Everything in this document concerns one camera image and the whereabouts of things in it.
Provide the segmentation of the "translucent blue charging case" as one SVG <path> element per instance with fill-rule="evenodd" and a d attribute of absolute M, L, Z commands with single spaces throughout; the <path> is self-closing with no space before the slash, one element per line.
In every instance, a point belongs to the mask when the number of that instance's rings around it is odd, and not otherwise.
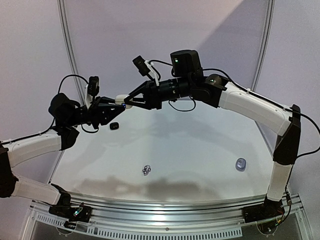
<path fill-rule="evenodd" d="M 235 169 L 239 172 L 246 170 L 247 161 L 244 158 L 238 158 L 235 163 Z"/>

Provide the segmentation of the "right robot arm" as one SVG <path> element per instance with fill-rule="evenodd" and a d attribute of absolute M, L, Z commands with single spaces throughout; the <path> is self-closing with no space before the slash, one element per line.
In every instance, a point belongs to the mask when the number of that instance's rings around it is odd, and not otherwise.
<path fill-rule="evenodd" d="M 265 125 L 277 135 L 273 152 L 273 167 L 265 202 L 259 206 L 262 218 L 269 218 L 278 210 L 278 203 L 289 182 L 298 157 L 301 139 L 301 110 L 273 102 L 250 89 L 235 83 L 226 73 L 204 76 L 196 50 L 178 50 L 170 54 L 172 79 L 160 81 L 150 61 L 141 56 L 132 62 L 145 81 L 123 100 L 127 106 L 146 110 L 161 109 L 162 103 L 191 97 L 214 108 L 233 111 Z"/>

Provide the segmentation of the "white charging case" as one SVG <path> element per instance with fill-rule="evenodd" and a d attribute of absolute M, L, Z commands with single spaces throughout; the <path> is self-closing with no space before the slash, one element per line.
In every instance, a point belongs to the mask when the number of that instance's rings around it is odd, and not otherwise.
<path fill-rule="evenodd" d="M 125 103 L 125 98 L 128 97 L 127 94 L 119 94 L 115 97 L 114 103 L 116 105 L 124 107 L 126 110 L 131 109 L 133 106 Z"/>

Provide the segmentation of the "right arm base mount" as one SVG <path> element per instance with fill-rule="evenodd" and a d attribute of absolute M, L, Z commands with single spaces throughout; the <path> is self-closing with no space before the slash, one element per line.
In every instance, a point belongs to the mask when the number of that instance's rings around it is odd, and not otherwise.
<path fill-rule="evenodd" d="M 282 200 L 274 201 L 267 197 L 260 204 L 245 206 L 241 209 L 244 222 L 252 223 L 282 216 L 285 213 Z"/>

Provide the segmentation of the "black charging case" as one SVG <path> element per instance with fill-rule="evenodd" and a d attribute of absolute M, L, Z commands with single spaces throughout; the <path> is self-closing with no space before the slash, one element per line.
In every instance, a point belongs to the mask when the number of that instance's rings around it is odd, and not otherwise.
<path fill-rule="evenodd" d="M 111 122 L 109 124 L 109 129 L 114 131 L 114 130 L 118 130 L 120 127 L 120 124 L 118 122 Z"/>

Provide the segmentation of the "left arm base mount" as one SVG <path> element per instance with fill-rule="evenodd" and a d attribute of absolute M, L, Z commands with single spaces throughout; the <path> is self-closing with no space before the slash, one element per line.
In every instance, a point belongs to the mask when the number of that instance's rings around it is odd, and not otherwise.
<path fill-rule="evenodd" d="M 66 221 L 64 222 L 63 227 L 72 230 L 76 228 L 78 222 L 89 223 L 92 211 L 93 208 L 85 205 L 83 202 L 74 206 L 71 204 L 52 205 L 48 210 L 52 215 L 65 218 Z"/>

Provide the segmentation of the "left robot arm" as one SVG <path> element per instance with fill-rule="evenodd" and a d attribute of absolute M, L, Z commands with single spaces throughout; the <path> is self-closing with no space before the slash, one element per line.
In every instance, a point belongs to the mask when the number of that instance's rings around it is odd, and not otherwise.
<path fill-rule="evenodd" d="M 90 125 L 95 130 L 107 125 L 125 111 L 124 99 L 127 95 L 109 97 L 90 97 L 81 106 L 64 93 L 57 94 L 50 103 L 49 113 L 56 125 L 46 133 L 38 133 L 25 139 L 1 143 L 0 145 L 0 196 L 1 198 L 22 197 L 54 205 L 63 216 L 74 213 L 70 194 L 59 186 L 45 184 L 13 173 L 17 165 L 35 157 L 71 148 L 79 135 L 79 125 Z"/>

